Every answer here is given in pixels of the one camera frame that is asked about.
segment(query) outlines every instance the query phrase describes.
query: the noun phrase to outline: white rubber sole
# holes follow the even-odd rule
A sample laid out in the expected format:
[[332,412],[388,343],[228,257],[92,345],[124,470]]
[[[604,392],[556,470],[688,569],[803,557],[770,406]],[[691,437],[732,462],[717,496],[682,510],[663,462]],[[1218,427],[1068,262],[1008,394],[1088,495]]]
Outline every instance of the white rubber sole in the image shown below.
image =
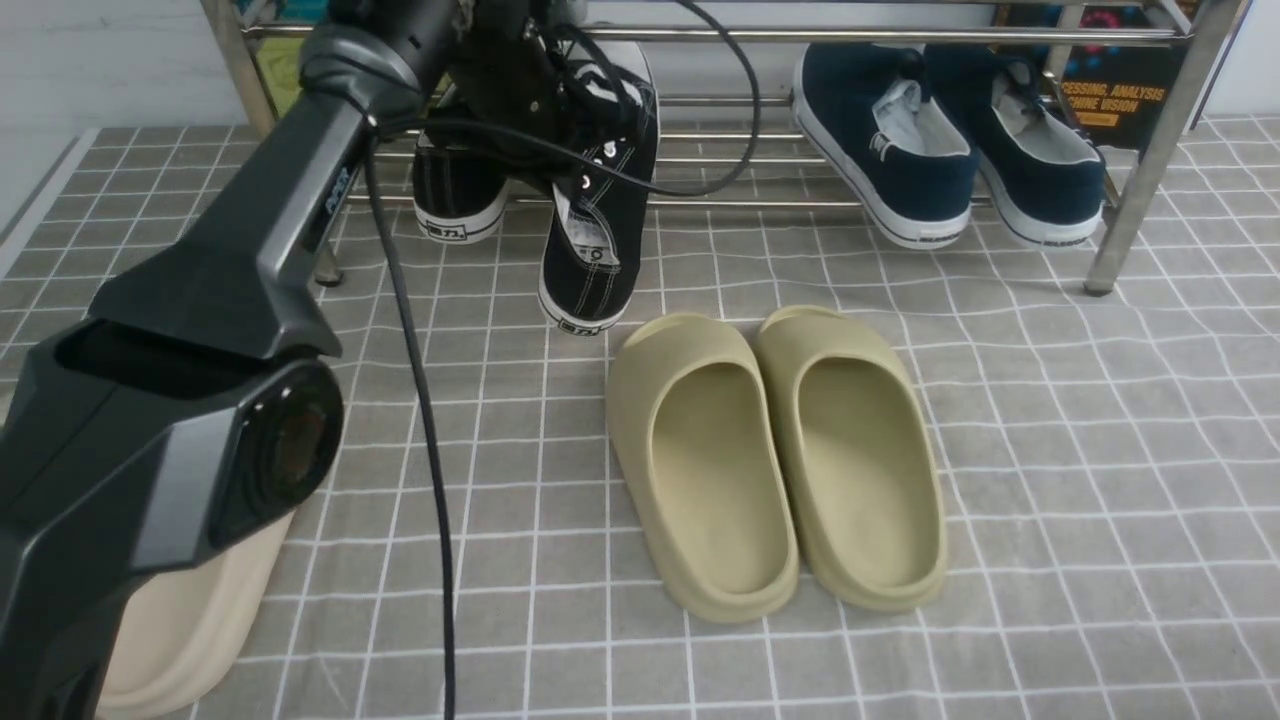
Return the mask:
[[595,337],[602,332],[618,324],[622,315],[626,314],[627,307],[631,305],[631,299],[627,299],[626,305],[617,314],[604,318],[600,320],[584,320],[581,318],[575,318],[572,314],[563,310],[559,305],[552,300],[550,292],[547,291],[547,277],[538,275],[538,302],[543,306],[543,313],[556,323],[556,327],[567,332],[568,334],[576,334],[579,337]]
[[507,209],[508,187],[502,186],[498,197],[483,211],[465,218],[438,218],[413,204],[417,224],[426,237],[443,245],[472,245],[488,238],[498,229],[502,214]]
[[947,220],[923,222],[900,215],[881,200],[879,193],[876,192],[876,186],[872,184],[867,173],[858,167],[858,163],[852,158],[845,155],[840,143],[822,126],[809,106],[809,101],[805,100],[804,58],[796,63],[791,88],[791,117],[796,127],[809,138],[809,142],[813,143],[818,152],[831,163],[836,174],[852,188],[863,201],[863,209],[867,211],[867,215],[870,217],[872,222],[876,223],[876,227],[884,233],[884,237],[890,242],[908,250],[937,250],[959,240],[960,233],[969,225],[970,209],[966,208],[964,214]]
[[1000,213],[1000,218],[1005,220],[1019,245],[1042,251],[1069,250],[1088,242],[1093,231],[1098,229],[1098,223],[1102,222],[1101,205],[1092,218],[1070,225],[1046,223],[1023,213],[1009,195],[1005,181],[1000,178],[1000,173],[996,172],[991,160],[980,152],[978,160],[978,172],[982,173],[982,179],[991,190],[991,201],[996,205],[996,211]]

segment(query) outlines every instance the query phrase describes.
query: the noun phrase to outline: sneaker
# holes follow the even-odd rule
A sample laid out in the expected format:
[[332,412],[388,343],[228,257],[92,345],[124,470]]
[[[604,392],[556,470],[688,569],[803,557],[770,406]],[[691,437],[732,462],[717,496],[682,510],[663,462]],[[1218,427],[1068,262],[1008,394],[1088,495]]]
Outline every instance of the sneaker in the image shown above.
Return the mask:
[[[562,72],[573,126],[566,146],[596,164],[652,179],[658,92],[644,51],[636,42],[584,45],[575,46]],[[621,87],[613,87],[611,72]],[[613,327],[631,300],[649,193],[577,165],[550,179],[556,213],[538,297],[562,331],[594,336]]]
[[978,159],[933,100],[918,50],[814,44],[796,64],[796,126],[895,245],[950,245],[969,224]]
[[1000,217],[1038,250],[1085,242],[1102,220],[1106,165],[1087,140],[1046,110],[1039,74],[987,47],[925,50],[938,97],[979,150]]
[[[449,90],[434,118],[472,118],[457,92]],[[498,160],[468,154],[453,142],[428,133],[413,152],[413,213],[426,237],[445,245],[470,245],[492,236],[507,206],[507,178]]]

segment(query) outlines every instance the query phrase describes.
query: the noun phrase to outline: black cable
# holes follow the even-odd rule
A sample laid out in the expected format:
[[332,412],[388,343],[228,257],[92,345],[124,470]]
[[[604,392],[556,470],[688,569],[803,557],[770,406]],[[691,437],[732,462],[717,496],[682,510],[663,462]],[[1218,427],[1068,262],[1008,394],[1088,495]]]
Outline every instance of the black cable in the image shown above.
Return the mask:
[[[408,352],[410,370],[413,373],[413,388],[417,391],[419,410],[422,415],[422,432],[426,438],[426,457],[431,471],[431,492],[435,497],[435,516],[440,533],[440,589],[443,596],[442,603],[444,606],[442,619],[442,644],[444,651],[444,720],[453,720],[457,712],[457,667],[453,628],[453,542],[449,533],[449,510],[444,495],[444,471],[440,462],[435,416],[431,411],[431,393],[428,389],[426,372],[422,363],[422,348],[417,342],[417,325],[413,323],[413,313],[410,307],[408,288],[404,282],[404,269],[401,266],[399,251],[396,249],[396,242],[392,238],[390,229],[387,227],[387,214],[383,208],[383,197],[378,188],[378,167],[374,150],[387,136],[407,129],[463,129],[488,133],[490,136],[500,135],[511,140],[525,142],[526,145],[536,147],[548,155],[562,158],[590,170],[602,172],[613,177],[618,182],[639,187],[654,195],[699,197],[723,190],[746,170],[751,163],[751,158],[755,155],[755,147],[760,138],[760,82],[755,77],[755,68],[751,67],[751,61],[748,59],[746,53],[742,51],[742,47],[733,40],[732,35],[730,35],[724,26],[716,20],[716,18],[713,18],[709,13],[699,8],[695,3],[692,3],[692,0],[675,1],[701,18],[708,26],[716,29],[722,38],[724,38],[726,45],[730,46],[730,50],[732,50],[739,61],[742,63],[748,83],[751,86],[751,132],[746,142],[746,149],[742,152],[741,160],[739,160],[737,164],[730,169],[730,172],[716,182],[694,190],[667,188],[649,181],[628,176],[620,170],[614,170],[613,168],[598,165],[572,150],[561,147],[556,143],[541,140],[540,137],[498,124],[463,119],[413,120],[381,127],[378,131],[378,137],[370,142],[369,151],[365,155],[365,186],[369,190],[369,208],[374,217],[374,227],[378,228],[378,240],[383,246],[383,254],[387,255],[387,272],[392,278],[392,291],[396,296],[396,309],[399,313],[401,329],[404,333],[404,347]],[[305,78],[303,85],[310,86],[311,82],[306,81],[307,78]],[[349,102],[352,101],[349,97],[344,99]]]
[[422,348],[417,343],[417,327],[408,302],[408,290],[404,287],[404,269],[401,266],[399,251],[387,228],[383,210],[383,197],[378,191],[378,168],[374,161],[372,142],[365,155],[365,184],[369,187],[369,209],[374,214],[374,227],[378,240],[387,255],[387,273],[392,278],[392,291],[396,293],[396,309],[399,311],[401,328],[404,331],[404,346],[408,350],[408,365],[413,372],[413,388],[417,389],[419,410],[422,413],[422,432],[426,436],[426,459],[431,469],[431,492],[435,496],[435,520],[440,528],[440,589],[443,593],[444,618],[442,638],[444,644],[444,720],[453,720],[457,702],[457,675],[454,669],[453,642],[453,543],[449,536],[449,509],[444,497],[444,473],[440,469],[440,448],[435,437],[435,416],[431,413],[431,393],[426,388],[426,372],[422,369]]
[[621,183],[630,184],[640,190],[645,190],[653,195],[663,195],[667,197],[701,197],[704,195],[710,195],[713,192],[724,190],[726,187],[732,184],[733,181],[741,177],[744,172],[746,172],[748,167],[750,167],[751,164],[751,158],[755,156],[755,146],[759,143],[760,140],[760,108],[762,108],[760,81],[759,78],[755,77],[755,68],[751,67],[751,60],[748,59],[746,53],[742,51],[742,46],[739,45],[736,40],[733,40],[732,33],[730,33],[730,31],[724,26],[722,26],[719,20],[713,18],[710,13],[708,13],[707,10],[699,8],[698,4],[694,3],[692,0],[673,0],[673,1],[677,3],[680,6],[685,8],[686,10],[689,10],[690,13],[701,18],[703,22],[705,22],[712,29],[716,31],[717,35],[719,35],[724,40],[724,44],[728,45],[730,50],[733,51],[733,55],[736,55],[739,61],[742,64],[742,70],[746,72],[746,82],[751,86],[751,132],[746,140],[746,149],[742,151],[742,158],[737,161],[737,164],[735,164],[733,168],[731,168],[727,173],[724,173],[723,177],[716,179],[714,182],[710,182],[703,187],[696,187],[694,190],[676,190],[671,187],[663,187],[659,184],[654,184],[653,182],[649,182],[646,179],[628,176],[627,173],[616,170],[607,165],[595,164],[591,160],[579,155],[577,152],[567,147],[562,147],[559,145],[556,145],[554,142],[548,142],[538,136],[529,135],[526,132],[515,128],[508,128],[506,126],[486,123],[483,120],[467,120],[461,118],[458,119],[428,118],[425,120],[413,119],[413,120],[406,120],[403,123],[388,124],[383,127],[383,135],[404,132],[408,129],[420,129],[424,132],[470,131],[475,132],[476,135],[489,135],[489,136],[498,135],[508,140],[524,142],[525,145],[535,147],[545,152],[547,155],[553,155],[558,159],[567,160],[588,170],[609,176],[611,178]]

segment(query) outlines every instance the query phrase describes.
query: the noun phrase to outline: shoe rack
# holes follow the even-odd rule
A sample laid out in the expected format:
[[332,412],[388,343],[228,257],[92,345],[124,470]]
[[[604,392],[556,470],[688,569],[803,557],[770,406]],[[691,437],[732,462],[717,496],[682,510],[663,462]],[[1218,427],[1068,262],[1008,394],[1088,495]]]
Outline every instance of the shoe rack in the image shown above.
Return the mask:
[[[257,65],[255,47],[259,42],[271,37],[306,37],[311,32],[311,26],[273,20],[275,17],[274,0],[201,0],[209,22],[214,29],[223,55],[227,59],[232,78],[244,104],[250,122],[260,132],[266,133],[276,119],[276,110],[264,86],[262,73]],[[809,44],[809,42],[893,42],[893,44],[919,44],[919,42],[964,42],[964,44],[998,44],[998,45],[1050,45],[1053,50],[1044,73],[1044,92],[1048,99],[1061,108],[1069,120],[1074,119],[1070,105],[1066,104],[1059,87],[1057,77],[1066,64],[1071,46],[1156,46],[1174,47],[1181,51],[1183,63],[1178,70],[1176,79],[1170,88],[1169,96],[1158,122],[1151,136],[1147,147],[1138,154],[1134,168],[1129,172],[1123,187],[1108,186],[1107,205],[1103,210],[1106,234],[1103,236],[1093,265],[1084,279],[1084,292],[1091,296],[1108,295],[1124,268],[1125,259],[1138,237],[1138,229],[1147,210],[1155,199],[1160,182],[1165,176],[1169,161],[1178,147],[1187,127],[1196,118],[1202,105],[1203,88],[1211,81],[1217,59],[1224,47],[1234,38],[1239,29],[1244,12],[1249,0],[1204,0],[1196,18],[1187,18],[1178,8],[1175,0],[1089,0],[1088,5],[1110,6],[1138,6],[1142,8],[1151,28],[1084,28],[1079,27],[1085,3],[1083,0],[1059,0],[1055,3],[1046,0],[1004,0],[1004,3],[1018,4],[1048,4],[1065,5],[1065,12],[1057,27],[1050,28],[1014,28],[1014,27],[786,27],[786,28],[759,28],[740,27],[730,28],[733,37],[744,45],[748,44]],[[899,4],[933,4],[933,5],[973,5],[983,4],[982,0],[902,0]],[[685,26],[588,26],[588,32],[596,40],[630,40],[637,42],[721,42],[719,36],[709,29]],[[664,108],[741,108],[744,117],[750,106],[750,99],[731,95],[701,95],[701,96],[660,96]],[[787,108],[790,100],[785,95],[764,97],[765,108]],[[742,142],[745,133],[726,131],[672,131],[663,133],[666,146],[675,143],[689,146],[689,143],[726,143]],[[762,149],[769,143],[804,143],[804,138],[795,132],[767,132],[762,135]],[[408,161],[411,151],[385,149],[380,158],[388,161]],[[690,156],[689,154],[669,152],[666,147],[659,151],[658,164],[676,168],[703,168],[708,165],[727,165],[732,160],[718,160],[714,158]],[[754,160],[755,167],[805,167],[822,165],[824,160],[815,154],[800,158],[780,158],[759,154]],[[385,193],[387,201],[410,202],[403,191],[390,191]],[[361,200],[361,196],[352,193],[351,200]],[[516,202],[538,202],[535,197],[517,197]],[[977,206],[989,205],[989,197],[974,197]],[[849,201],[817,201],[817,200],[722,200],[722,199],[672,199],[650,197],[649,205],[654,208],[689,208],[696,210],[709,209],[751,209],[751,210],[777,210],[777,211],[840,211],[841,209],[858,209],[860,202]],[[316,278],[321,282],[334,284],[340,282],[342,270],[332,252],[321,255],[316,268]]]

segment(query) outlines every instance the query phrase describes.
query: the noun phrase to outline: slide sandal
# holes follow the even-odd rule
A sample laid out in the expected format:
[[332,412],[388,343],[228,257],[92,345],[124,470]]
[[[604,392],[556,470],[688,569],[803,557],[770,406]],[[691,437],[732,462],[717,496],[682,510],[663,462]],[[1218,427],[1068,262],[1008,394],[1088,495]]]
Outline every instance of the slide sandal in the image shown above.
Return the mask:
[[605,411],[671,597],[712,623],[790,600],[800,553],[746,340],[692,314],[644,325],[618,351]]
[[[0,393],[0,429],[12,391]],[[188,706],[230,670],[266,593],[293,514],[200,568],[156,575],[124,609],[97,716],[156,717]]]
[[947,565],[942,496],[893,348],[859,320],[796,306],[764,322],[756,355],[814,577],[872,610],[937,597]]

